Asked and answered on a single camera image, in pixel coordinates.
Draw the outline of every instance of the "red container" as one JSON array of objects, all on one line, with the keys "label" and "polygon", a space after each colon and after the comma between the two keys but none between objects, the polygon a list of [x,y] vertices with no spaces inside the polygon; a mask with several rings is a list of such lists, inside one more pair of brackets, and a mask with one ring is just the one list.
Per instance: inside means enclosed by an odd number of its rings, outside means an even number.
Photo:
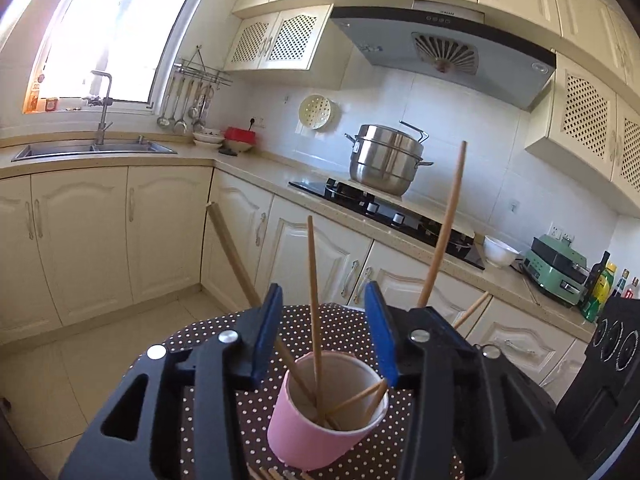
[{"label": "red container", "polygon": [[240,142],[247,142],[255,146],[255,132],[243,130],[242,128],[228,127],[225,132],[225,139],[239,140]]}]

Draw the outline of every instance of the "table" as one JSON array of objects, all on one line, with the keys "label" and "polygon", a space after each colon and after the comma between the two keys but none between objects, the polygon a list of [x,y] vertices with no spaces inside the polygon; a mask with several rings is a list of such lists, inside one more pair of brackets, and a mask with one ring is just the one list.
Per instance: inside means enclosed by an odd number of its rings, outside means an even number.
[{"label": "table", "polygon": [[[369,329],[362,311],[345,308],[338,304],[323,304],[322,347],[354,354],[376,371],[378,363],[369,337]],[[179,330],[162,344],[169,352],[189,349],[204,343],[209,337],[232,328],[239,314],[228,314],[193,323]],[[311,351],[310,307],[308,305],[286,306],[282,312],[280,334],[294,358]],[[268,373],[255,392],[236,392],[238,417],[240,420],[244,455],[247,462],[257,470],[276,467],[280,473],[285,469],[297,471],[281,463],[267,443],[267,427],[273,412],[282,378],[286,368],[282,359],[274,352]],[[180,432],[181,478],[193,477],[193,396],[194,388],[185,388],[182,400],[182,423]],[[323,469],[311,472],[316,480],[391,480],[396,477],[404,440],[409,428],[412,412],[412,396],[406,390],[389,390],[389,408],[386,417],[367,438]],[[453,454],[450,466],[452,480],[463,480],[463,465]]]}]

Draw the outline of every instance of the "gas stove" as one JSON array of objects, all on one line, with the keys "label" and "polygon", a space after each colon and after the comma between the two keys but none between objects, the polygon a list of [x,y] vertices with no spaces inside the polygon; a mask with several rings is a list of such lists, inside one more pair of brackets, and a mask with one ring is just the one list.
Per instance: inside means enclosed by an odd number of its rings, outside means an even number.
[{"label": "gas stove", "polygon": [[[289,184],[345,207],[354,213],[371,218],[432,247],[436,246],[442,224],[380,200],[370,192],[356,189],[332,178],[326,182],[289,182]],[[482,258],[471,236],[452,230],[446,252],[463,262],[484,270]]]}]

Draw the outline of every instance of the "stainless steel pot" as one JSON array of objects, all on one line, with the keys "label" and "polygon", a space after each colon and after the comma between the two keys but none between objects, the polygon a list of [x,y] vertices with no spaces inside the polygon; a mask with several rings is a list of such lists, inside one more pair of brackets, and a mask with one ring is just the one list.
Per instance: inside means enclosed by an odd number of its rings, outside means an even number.
[{"label": "stainless steel pot", "polygon": [[353,143],[349,166],[352,180],[400,196],[409,189],[420,166],[433,165],[422,160],[422,143],[429,138],[428,134],[400,123],[419,132],[420,139],[378,124],[363,124],[355,139],[344,134]]}]

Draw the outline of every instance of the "floor tile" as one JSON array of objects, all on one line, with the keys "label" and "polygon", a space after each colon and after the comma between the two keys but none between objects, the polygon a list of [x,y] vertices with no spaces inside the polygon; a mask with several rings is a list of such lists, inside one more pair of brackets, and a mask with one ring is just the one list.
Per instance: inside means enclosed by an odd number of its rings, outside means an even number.
[{"label": "floor tile", "polygon": [[0,362],[0,392],[12,404],[7,418],[25,448],[65,440],[86,427],[58,344]]},{"label": "floor tile", "polygon": [[60,342],[69,380],[87,420],[94,418],[142,352],[191,323],[191,314],[173,301]]},{"label": "floor tile", "polygon": [[216,301],[204,292],[180,298],[180,304],[196,319],[202,321],[211,317],[224,316],[226,313]]},{"label": "floor tile", "polygon": [[49,444],[48,446],[37,447],[28,451],[31,459],[35,462],[40,470],[50,480],[56,480],[60,474],[62,466],[65,465],[66,459],[69,457],[73,448],[76,446],[81,435],[68,438],[62,442]]}]

